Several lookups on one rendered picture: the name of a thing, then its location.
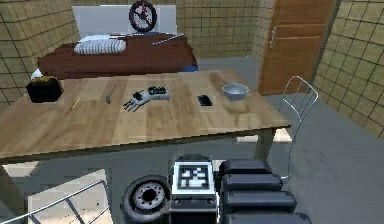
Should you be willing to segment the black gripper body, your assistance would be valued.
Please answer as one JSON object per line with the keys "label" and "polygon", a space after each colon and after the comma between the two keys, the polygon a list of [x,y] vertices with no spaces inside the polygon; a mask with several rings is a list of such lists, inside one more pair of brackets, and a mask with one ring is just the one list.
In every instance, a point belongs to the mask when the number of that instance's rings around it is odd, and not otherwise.
{"label": "black gripper body", "polygon": [[169,224],[170,187],[161,175],[146,175],[133,181],[122,195],[124,224]]}

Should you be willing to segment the wooden table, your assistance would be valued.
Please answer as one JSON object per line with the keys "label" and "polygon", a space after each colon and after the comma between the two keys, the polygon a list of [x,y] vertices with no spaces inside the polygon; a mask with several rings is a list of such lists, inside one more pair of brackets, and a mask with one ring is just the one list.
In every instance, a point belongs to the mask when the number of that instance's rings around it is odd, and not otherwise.
{"label": "wooden table", "polygon": [[[268,151],[276,130],[291,124],[256,91],[240,101],[224,96],[225,84],[242,80],[228,70],[67,79],[55,102],[23,95],[0,114],[0,201],[15,215],[27,209],[4,169],[12,163],[247,135],[260,137],[258,154]],[[170,100],[151,100],[135,112],[123,108],[151,86],[167,88]],[[201,106],[200,95],[212,105]]]}

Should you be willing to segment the grey bowl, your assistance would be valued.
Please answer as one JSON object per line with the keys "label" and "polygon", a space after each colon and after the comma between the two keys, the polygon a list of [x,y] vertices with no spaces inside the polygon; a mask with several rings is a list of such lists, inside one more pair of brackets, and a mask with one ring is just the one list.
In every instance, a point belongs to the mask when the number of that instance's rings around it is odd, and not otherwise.
{"label": "grey bowl", "polygon": [[223,94],[231,101],[238,101],[245,98],[249,88],[243,84],[232,82],[222,87]]}

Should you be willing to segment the brown bed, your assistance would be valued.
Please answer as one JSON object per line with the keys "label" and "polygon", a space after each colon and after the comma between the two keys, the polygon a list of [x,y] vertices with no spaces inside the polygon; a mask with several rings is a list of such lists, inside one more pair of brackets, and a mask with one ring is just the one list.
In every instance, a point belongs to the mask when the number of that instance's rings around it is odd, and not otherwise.
{"label": "brown bed", "polygon": [[120,53],[78,54],[74,47],[84,41],[66,43],[39,57],[38,69],[44,76],[59,79],[194,72],[198,69],[194,50],[182,34],[145,33],[100,39],[124,40],[127,46]]}

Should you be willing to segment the black yellow box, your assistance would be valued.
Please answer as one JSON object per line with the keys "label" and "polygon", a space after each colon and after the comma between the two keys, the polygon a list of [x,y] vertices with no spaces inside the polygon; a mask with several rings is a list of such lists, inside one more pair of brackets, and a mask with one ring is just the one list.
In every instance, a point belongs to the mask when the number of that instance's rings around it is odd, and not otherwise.
{"label": "black yellow box", "polygon": [[26,86],[26,90],[33,103],[55,102],[64,92],[55,76],[35,77]]}

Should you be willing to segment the striped white pillow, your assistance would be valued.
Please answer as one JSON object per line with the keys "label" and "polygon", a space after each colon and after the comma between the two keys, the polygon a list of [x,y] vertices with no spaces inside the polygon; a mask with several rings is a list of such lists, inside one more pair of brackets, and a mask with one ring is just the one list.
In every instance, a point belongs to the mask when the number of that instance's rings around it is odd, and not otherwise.
{"label": "striped white pillow", "polygon": [[98,39],[80,42],[74,51],[78,54],[109,54],[120,53],[126,49],[126,42],[119,39]]}

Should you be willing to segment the brown wooden door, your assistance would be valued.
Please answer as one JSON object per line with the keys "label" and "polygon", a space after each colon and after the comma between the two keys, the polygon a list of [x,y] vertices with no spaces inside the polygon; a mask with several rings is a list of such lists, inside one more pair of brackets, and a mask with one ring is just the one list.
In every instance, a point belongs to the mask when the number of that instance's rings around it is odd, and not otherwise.
{"label": "brown wooden door", "polygon": [[[275,0],[258,93],[280,95],[295,75],[310,81],[335,0]],[[271,32],[277,26],[273,48]]]}

